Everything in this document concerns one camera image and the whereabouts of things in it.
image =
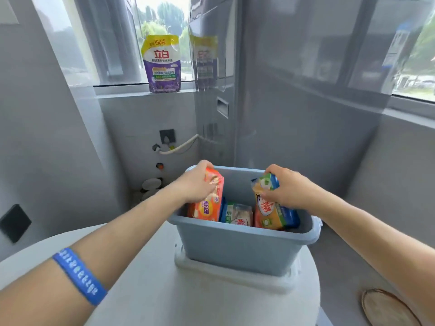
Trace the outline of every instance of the person's left hand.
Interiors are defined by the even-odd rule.
[[[204,181],[205,169],[214,168],[210,161],[201,160],[195,168],[185,172],[172,184],[181,195],[184,203],[200,202],[212,193],[216,185]]]

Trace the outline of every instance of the orange soap package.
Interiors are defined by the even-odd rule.
[[[222,191],[224,190],[224,177],[220,175],[217,170],[207,168],[204,181],[216,184],[216,189],[206,197],[205,200],[191,203],[188,209],[188,217],[219,222]]]

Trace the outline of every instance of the hand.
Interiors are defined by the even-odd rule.
[[[207,167],[214,168],[209,161],[201,160],[195,168],[185,172],[173,183],[180,193],[183,203],[200,202],[215,190],[215,184],[204,181]]]
[[[314,184],[305,176],[278,165],[270,165],[266,173],[272,173],[279,181],[279,188],[264,191],[261,197],[270,202],[277,202],[288,208],[306,209],[316,215],[325,199],[332,195]]]

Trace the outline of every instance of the white table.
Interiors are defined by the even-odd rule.
[[[98,226],[40,241],[0,263],[0,288]],[[88,326],[314,326],[320,305],[317,269],[307,247],[302,272],[286,295],[235,285],[174,264],[177,228],[165,223],[95,310]]]

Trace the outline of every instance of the white hose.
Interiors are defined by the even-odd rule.
[[[162,151],[160,148],[157,148],[156,152],[159,152],[160,154],[172,154],[174,152],[177,152],[178,150],[182,149],[183,147],[185,147],[186,145],[188,145],[189,143],[192,143],[194,140],[196,140],[198,138],[198,134],[196,134],[195,136],[193,136],[190,140],[188,140],[187,142],[184,142],[183,144],[181,144],[180,146],[177,146],[176,148],[174,148],[173,150],[169,150],[169,151]]]

